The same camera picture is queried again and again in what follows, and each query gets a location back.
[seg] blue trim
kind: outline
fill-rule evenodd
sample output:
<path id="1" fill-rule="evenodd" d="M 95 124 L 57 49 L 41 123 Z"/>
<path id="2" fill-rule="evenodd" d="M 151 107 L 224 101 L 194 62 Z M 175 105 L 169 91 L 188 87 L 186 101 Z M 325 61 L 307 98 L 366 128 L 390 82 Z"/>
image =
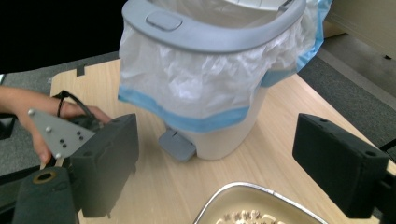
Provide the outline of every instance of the blue trim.
<path id="1" fill-rule="evenodd" d="M 315 36 L 314 46 L 306 53 L 300 55 L 297 59 L 297 72 L 303 69 L 309 61 L 318 53 L 320 46 L 323 44 L 323 21 L 329 13 L 330 5 L 332 0 L 318 0 L 318 21 L 317 21 L 317 33 Z"/>
<path id="2" fill-rule="evenodd" d="M 147 109 L 170 126 L 195 133 L 208 133 L 229 127 L 244 120 L 248 114 L 248 106 L 246 106 L 221 112 L 204 119 L 183 117 L 165 110 L 146 94 L 129 90 L 128 87 L 122 85 L 120 85 L 119 89 L 119 100 Z"/>
<path id="3" fill-rule="evenodd" d="M 293 75 L 303 69 L 309 61 L 318 53 L 320 46 L 323 44 L 323 21 L 326 18 L 327 13 L 330 10 L 332 0 L 318 0 L 318 21 L 317 21 L 317 32 L 315 34 L 314 46 L 309 49 L 306 53 L 298 56 L 296 70 L 284 70 L 284 71 L 267 71 L 262 78 L 262 87 L 271 87 L 280 80 Z"/>
<path id="4" fill-rule="evenodd" d="M 268 70 L 264 77 L 262 78 L 261 87 L 269 88 L 275 85 L 280 80 L 283 80 L 296 73 L 294 70 L 284 70 L 284 71 L 271 71 Z"/>

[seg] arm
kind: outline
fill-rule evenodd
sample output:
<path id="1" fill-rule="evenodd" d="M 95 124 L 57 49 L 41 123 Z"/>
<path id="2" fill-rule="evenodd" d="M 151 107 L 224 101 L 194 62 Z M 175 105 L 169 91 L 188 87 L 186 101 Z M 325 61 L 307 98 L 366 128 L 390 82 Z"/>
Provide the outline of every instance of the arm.
<path id="1" fill-rule="evenodd" d="M 21 125 L 32 135 L 34 149 L 40 160 L 47 163 L 50 160 L 50 150 L 27 112 L 30 108 L 35 108 L 51 115 L 56 115 L 60 100 L 39 92 L 6 86 L 0 86 L 0 96 L 0 113 L 15 114 L 18 117 Z M 103 123 L 111 120 L 98 107 L 88 106 L 88 108 Z M 84 111 L 78 105 L 64 102 L 61 110 L 61 118 L 71 119 L 83 114 Z"/>

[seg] gray floor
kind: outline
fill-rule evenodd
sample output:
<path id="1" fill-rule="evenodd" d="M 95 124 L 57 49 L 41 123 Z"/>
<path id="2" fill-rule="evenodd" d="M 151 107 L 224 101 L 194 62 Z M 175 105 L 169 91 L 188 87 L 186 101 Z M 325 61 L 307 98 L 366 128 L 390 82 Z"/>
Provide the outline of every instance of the gray floor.
<path id="1" fill-rule="evenodd" d="M 117 52 L 29 72 L 7 74 L 3 84 L 50 93 L 56 74 L 118 58 Z M 396 62 L 350 35 L 325 40 L 299 74 L 378 147 L 396 138 Z M 0 141 L 0 175 L 38 165 L 30 135 L 17 122 Z"/>

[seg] wooden table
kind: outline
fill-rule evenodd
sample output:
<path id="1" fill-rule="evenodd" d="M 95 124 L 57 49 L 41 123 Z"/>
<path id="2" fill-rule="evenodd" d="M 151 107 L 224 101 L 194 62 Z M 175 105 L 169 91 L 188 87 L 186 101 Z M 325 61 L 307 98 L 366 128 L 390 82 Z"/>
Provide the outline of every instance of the wooden table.
<path id="1" fill-rule="evenodd" d="M 111 219 L 84 218 L 81 223 L 192 223 L 207 200 L 222 186 L 246 181 L 272 189 L 301 204 L 329 223 L 378 223 L 348 219 L 291 156 L 299 113 L 323 117 L 366 138 L 297 75 L 271 87 L 258 120 L 241 146 L 219 161 L 192 158 L 179 162 L 163 151 L 158 138 L 161 119 L 117 99 L 120 61 L 100 63 L 61 73 L 52 80 L 51 95 L 74 93 L 86 105 L 97 105 L 110 117 L 136 113 L 140 157 Z M 394 166 L 389 169 L 395 174 Z"/>

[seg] white plastic bag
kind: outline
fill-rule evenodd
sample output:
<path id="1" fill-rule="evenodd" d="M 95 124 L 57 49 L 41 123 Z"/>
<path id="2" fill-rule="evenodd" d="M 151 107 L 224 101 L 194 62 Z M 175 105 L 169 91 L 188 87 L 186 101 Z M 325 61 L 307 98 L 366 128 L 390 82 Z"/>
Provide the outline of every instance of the white plastic bag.
<path id="1" fill-rule="evenodd" d="M 219 0 L 164 0 L 158 4 L 223 26 L 261 25 L 276 17 L 272 11 L 241 8 Z M 248 20 L 240 20 L 244 13 Z M 321 22 L 318 0 L 308 0 L 304 15 L 277 38 L 231 54 L 172 48 L 147 38 L 125 22 L 120 42 L 119 99 L 146 108 L 169 125 L 187 131 L 210 132 L 233 125 L 247 115 L 257 88 L 269 87 L 294 74 L 301 69 L 299 58 L 307 53 L 308 58 L 315 55 L 317 49 L 312 52 L 312 48 L 318 42 L 317 33 L 322 32 L 318 30 Z M 208 120 L 210 125 L 200 125 Z"/>

